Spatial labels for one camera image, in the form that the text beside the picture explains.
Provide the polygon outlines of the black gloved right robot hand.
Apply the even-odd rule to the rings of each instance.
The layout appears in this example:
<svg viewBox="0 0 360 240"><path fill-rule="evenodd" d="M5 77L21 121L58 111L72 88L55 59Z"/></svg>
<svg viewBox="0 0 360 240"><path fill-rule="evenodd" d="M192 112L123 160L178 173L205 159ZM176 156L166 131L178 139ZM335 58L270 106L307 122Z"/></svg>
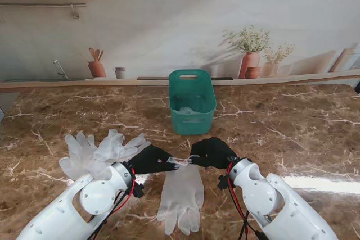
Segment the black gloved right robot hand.
<svg viewBox="0 0 360 240"><path fill-rule="evenodd" d="M189 158L191 164L217 169L226 169L231 161L239 160L230 147L217 137L194 143Z"/></svg>

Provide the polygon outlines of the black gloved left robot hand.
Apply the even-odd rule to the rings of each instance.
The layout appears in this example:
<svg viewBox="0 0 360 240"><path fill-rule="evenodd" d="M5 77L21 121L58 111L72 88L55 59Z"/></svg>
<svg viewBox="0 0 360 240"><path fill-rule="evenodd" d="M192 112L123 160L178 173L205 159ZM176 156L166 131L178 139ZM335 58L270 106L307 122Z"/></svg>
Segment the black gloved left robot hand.
<svg viewBox="0 0 360 240"><path fill-rule="evenodd" d="M152 144L144 148L127 163L138 175L174 171L178 164L169 162L172 155Z"/></svg>

